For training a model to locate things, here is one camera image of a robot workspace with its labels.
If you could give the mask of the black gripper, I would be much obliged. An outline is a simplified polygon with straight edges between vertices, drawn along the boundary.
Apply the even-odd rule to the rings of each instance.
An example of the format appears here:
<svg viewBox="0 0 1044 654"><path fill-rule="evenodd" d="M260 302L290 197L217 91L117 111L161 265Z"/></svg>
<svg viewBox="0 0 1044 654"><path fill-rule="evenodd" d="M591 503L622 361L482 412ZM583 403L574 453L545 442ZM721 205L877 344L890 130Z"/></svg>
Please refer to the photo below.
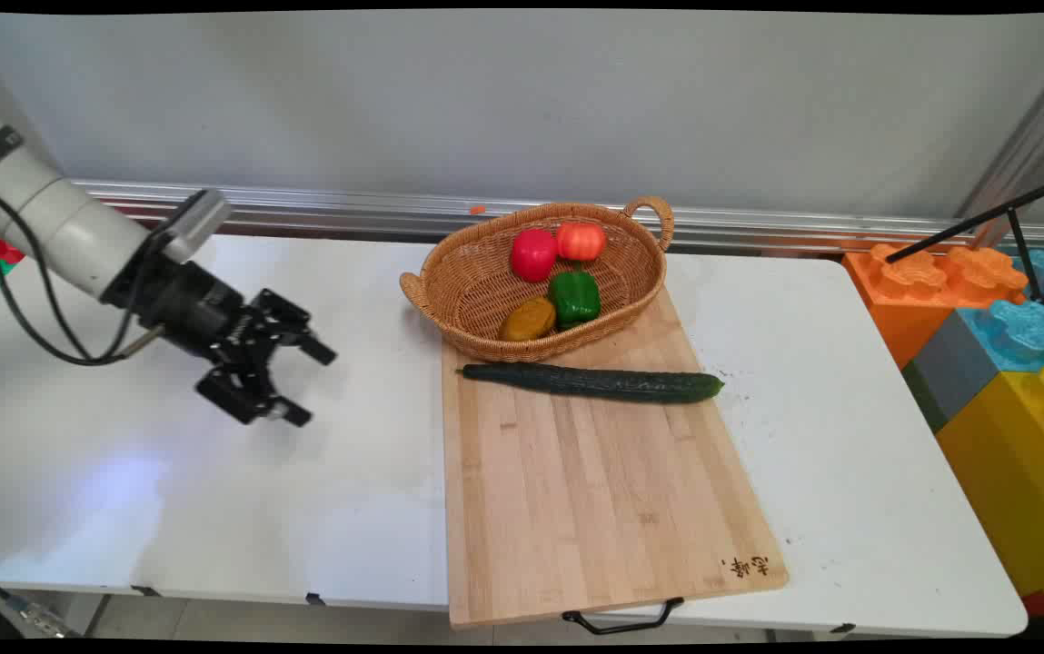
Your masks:
<svg viewBox="0 0 1044 654"><path fill-rule="evenodd" d="M173 261L165 242L149 236L106 286L102 302L130 310L147 330L161 326L164 338L210 361L196 390L232 418L244 425L260 418L306 425L313 414L277 390L271 363L280 347L294 347L323 367L336 359L314 334L310 313L269 289L246 303L201 265Z"/></svg>

